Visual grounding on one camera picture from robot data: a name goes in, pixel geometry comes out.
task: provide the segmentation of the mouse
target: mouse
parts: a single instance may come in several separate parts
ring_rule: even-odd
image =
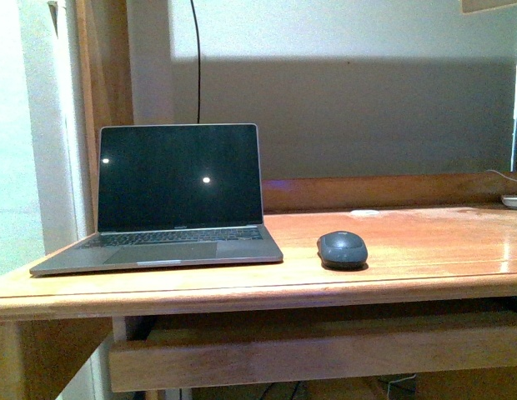
[[[337,271],[359,270],[366,266],[368,249],[356,233],[336,231],[318,239],[318,255],[322,266]]]

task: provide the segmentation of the wire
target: wire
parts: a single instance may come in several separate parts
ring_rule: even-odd
[[[400,382],[403,382],[403,381],[408,381],[410,379],[415,379],[415,378],[416,378],[416,374],[411,375],[409,377],[402,377],[401,379],[395,379],[393,381],[390,381],[389,384],[388,384],[388,388],[386,390],[386,400],[390,400],[390,389],[392,388],[393,384],[400,383]]]
[[[201,122],[201,41],[199,39],[198,16],[195,13],[193,0],[190,0],[192,6],[193,23],[195,24],[195,37],[198,42],[198,123]]]
[[[262,392],[262,394],[260,395],[260,397],[258,398],[258,400],[264,400],[266,398],[266,395],[268,394],[268,392],[271,390],[271,388],[274,386],[275,382],[273,383],[270,383],[265,389],[264,391]]]
[[[497,173],[498,175],[502,176],[505,179],[509,179],[512,182],[517,182],[517,179],[514,179],[513,177],[508,177],[508,176],[504,175],[503,173],[501,173],[500,171],[496,171],[495,169],[487,169],[486,172],[487,173]]]
[[[292,392],[292,396],[290,396],[290,400],[294,400],[295,398],[295,394],[298,392],[298,389],[299,389],[299,384],[301,383],[301,381],[297,382],[295,384],[295,387],[294,387],[294,391]]]

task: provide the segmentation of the open laptop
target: open laptop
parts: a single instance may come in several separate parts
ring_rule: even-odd
[[[31,274],[281,262],[256,125],[102,128],[97,232]]]

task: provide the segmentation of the laptop trackpad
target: laptop trackpad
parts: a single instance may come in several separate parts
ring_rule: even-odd
[[[216,242],[128,246],[116,252],[105,264],[212,259],[216,258],[216,247]]]

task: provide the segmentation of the desk surface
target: desk surface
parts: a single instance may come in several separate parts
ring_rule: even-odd
[[[517,295],[517,211],[449,207],[269,215],[280,264],[0,277],[0,321],[223,312]],[[369,268],[320,265],[316,239],[358,233]]]

